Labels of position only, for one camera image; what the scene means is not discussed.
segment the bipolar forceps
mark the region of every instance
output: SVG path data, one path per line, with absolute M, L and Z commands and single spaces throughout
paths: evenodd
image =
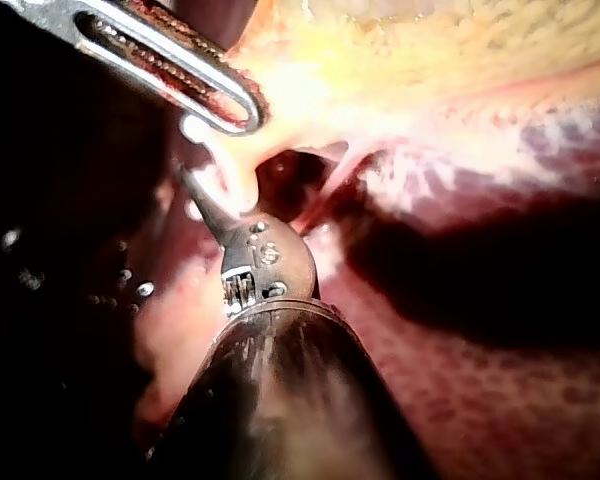
M 153 0 L 0 0 L 22 18 L 131 77 L 230 136 L 265 121 L 257 87 L 222 61 L 220 47 Z M 223 111 L 219 92 L 245 115 Z
M 269 298 L 319 298 L 313 255 L 290 225 L 257 211 L 233 217 L 208 194 L 196 172 L 181 166 L 178 176 L 224 251 L 220 274 L 227 317 Z

